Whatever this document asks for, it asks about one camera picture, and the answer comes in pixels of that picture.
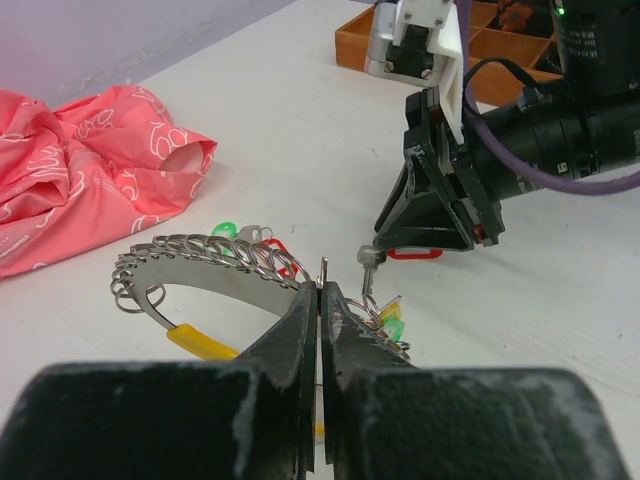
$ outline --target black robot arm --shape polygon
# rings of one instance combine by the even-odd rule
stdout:
[[[568,181],[640,161],[640,3],[554,0],[552,8],[564,78],[526,86],[482,120],[516,157]],[[500,202],[541,188],[496,158],[473,111],[463,112],[458,145],[438,98],[437,88],[407,98],[405,164],[375,225],[382,250],[495,245]]]

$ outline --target green plastic tag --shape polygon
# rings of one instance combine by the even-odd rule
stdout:
[[[233,222],[223,222],[216,225],[216,227],[211,231],[211,235],[215,237],[224,237],[228,239],[233,239],[238,234],[238,227]],[[223,255],[231,256],[231,252],[224,248],[222,250]]]
[[[390,316],[384,322],[384,331],[394,342],[399,342],[404,332],[405,323],[395,315]]]

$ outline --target gray wall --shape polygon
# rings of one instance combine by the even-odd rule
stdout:
[[[0,0],[0,88],[54,107],[140,81],[293,1]]]

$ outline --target key ring holder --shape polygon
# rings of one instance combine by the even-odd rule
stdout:
[[[110,289],[120,310],[147,313],[167,329],[167,337],[172,342],[204,360],[220,360],[234,358],[238,352],[189,324],[175,324],[158,311],[157,307],[166,298],[164,285],[209,290],[282,317],[300,286],[296,280],[298,273],[303,281],[312,281],[304,265],[284,250],[250,244],[242,239],[169,235],[155,237],[150,244],[134,245],[130,253],[121,255]],[[326,259],[323,259],[317,285],[324,284],[325,280]],[[150,294],[158,290],[161,291],[160,298],[151,300]],[[123,300],[133,301],[138,308],[124,305]],[[356,316],[387,347],[403,353],[382,329],[382,321],[376,311],[355,301],[351,304],[368,313],[368,320]]]

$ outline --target white table surface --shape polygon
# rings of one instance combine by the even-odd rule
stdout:
[[[335,65],[334,31],[364,8],[300,0],[143,82],[178,124],[219,142],[215,164],[180,217],[0,282],[0,418],[51,363],[191,358],[150,318],[118,311],[108,290],[117,254],[153,235],[208,233],[222,221],[268,225],[313,275],[326,255],[330,279],[358,293],[355,255],[402,166],[404,99],[414,91]],[[499,246],[388,261],[376,297],[403,295],[418,366],[577,372],[640,477],[640,191],[595,199],[543,191],[503,206]],[[238,349],[273,320],[207,292],[169,295],[172,319]],[[320,470],[317,478],[331,478]]]

